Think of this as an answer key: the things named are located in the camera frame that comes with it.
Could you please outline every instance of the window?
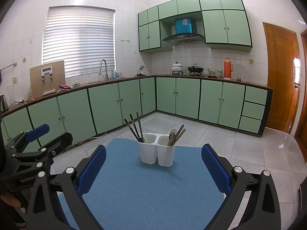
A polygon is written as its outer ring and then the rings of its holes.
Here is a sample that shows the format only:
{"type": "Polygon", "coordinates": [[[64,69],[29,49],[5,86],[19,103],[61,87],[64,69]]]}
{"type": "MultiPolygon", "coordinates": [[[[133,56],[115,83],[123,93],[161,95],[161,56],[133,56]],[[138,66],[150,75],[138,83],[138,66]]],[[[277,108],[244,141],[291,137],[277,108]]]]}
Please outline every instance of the window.
{"type": "Polygon", "coordinates": [[[49,8],[42,63],[64,60],[66,78],[99,72],[102,59],[106,60],[107,70],[114,70],[114,22],[114,10],[84,6],[49,8]]]}

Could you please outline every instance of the pot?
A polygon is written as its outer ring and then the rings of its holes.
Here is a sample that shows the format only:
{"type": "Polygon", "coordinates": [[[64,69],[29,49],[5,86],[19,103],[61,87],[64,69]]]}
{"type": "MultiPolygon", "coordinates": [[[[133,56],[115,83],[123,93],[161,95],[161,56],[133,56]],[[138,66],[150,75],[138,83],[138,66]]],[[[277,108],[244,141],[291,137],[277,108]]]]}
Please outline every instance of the pot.
{"type": "Polygon", "coordinates": [[[202,67],[198,67],[197,64],[194,64],[194,65],[188,67],[188,70],[191,73],[201,73],[204,69],[202,67]]]}
{"type": "Polygon", "coordinates": [[[172,64],[172,71],[173,72],[182,72],[182,65],[178,62],[172,64]]]}

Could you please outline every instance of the blue rubber pad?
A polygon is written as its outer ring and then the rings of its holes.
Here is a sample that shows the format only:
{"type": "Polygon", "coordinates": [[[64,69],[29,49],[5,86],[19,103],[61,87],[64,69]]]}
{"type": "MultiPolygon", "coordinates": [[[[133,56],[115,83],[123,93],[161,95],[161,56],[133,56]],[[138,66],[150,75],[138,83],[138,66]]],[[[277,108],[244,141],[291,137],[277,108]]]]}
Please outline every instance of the blue rubber pad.
{"type": "Polygon", "coordinates": [[[97,148],[99,149],[90,159],[87,166],[79,176],[77,183],[77,193],[79,196],[82,196],[90,190],[96,176],[98,175],[102,165],[104,164],[104,161],[106,160],[106,148],[103,145],[99,145],[97,148]]]}
{"type": "Polygon", "coordinates": [[[201,150],[201,158],[219,191],[229,196],[231,192],[230,176],[207,145],[204,145],[201,150]]]}
{"type": "Polygon", "coordinates": [[[40,127],[37,127],[36,129],[30,131],[26,136],[27,142],[33,142],[36,139],[40,138],[41,136],[47,134],[49,132],[49,125],[46,123],[41,125],[40,127]]]}

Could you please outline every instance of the thermos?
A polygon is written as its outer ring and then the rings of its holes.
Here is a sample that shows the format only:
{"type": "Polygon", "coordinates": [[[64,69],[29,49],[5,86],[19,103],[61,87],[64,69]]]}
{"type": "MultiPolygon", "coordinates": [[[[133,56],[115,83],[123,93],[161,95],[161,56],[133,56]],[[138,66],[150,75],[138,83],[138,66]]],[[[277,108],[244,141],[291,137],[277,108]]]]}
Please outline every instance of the thermos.
{"type": "Polygon", "coordinates": [[[224,60],[224,79],[231,79],[232,70],[233,70],[233,65],[230,59],[227,57],[224,60]]]}

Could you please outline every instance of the countertop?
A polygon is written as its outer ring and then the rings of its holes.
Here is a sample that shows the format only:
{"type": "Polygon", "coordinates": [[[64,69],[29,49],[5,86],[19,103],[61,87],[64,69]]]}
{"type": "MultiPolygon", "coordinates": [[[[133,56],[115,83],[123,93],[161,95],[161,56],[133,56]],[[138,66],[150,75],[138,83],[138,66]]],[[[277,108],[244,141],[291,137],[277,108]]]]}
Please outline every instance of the countertop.
{"type": "Polygon", "coordinates": [[[96,87],[96,86],[100,86],[100,85],[106,85],[106,84],[113,84],[113,83],[118,83],[118,82],[122,82],[122,81],[128,81],[128,80],[135,80],[135,79],[142,79],[142,78],[148,78],[148,77],[173,77],[173,78],[192,78],[192,79],[204,79],[204,80],[215,80],[215,81],[223,81],[223,82],[228,82],[228,83],[236,83],[236,84],[242,84],[242,85],[249,85],[249,86],[253,86],[253,87],[259,87],[259,88],[266,88],[266,89],[272,89],[271,87],[267,86],[267,85],[261,85],[261,84],[257,84],[257,83],[252,83],[252,82],[246,82],[246,81],[241,81],[238,82],[237,80],[226,80],[226,79],[220,79],[220,78],[208,78],[205,76],[191,76],[191,75],[172,75],[172,74],[149,74],[146,76],[131,76],[131,77],[123,77],[123,78],[119,78],[119,79],[110,79],[110,80],[103,80],[103,81],[98,81],[95,82],[93,84],[82,84],[78,87],[72,88],[68,91],[62,91],[62,92],[56,92],[56,93],[51,93],[36,99],[32,99],[29,101],[25,101],[23,103],[20,103],[19,105],[16,105],[13,108],[9,108],[9,110],[3,112],[1,114],[2,117],[5,117],[8,114],[11,114],[15,111],[18,111],[22,108],[25,108],[27,106],[30,106],[32,104],[44,101],[46,99],[52,98],[52,97],[57,97],[63,94],[67,94],[67,93],[71,93],[71,92],[75,92],[78,90],[82,90],[82,89],[86,89],[86,88],[91,88],[91,87],[96,87]]]}

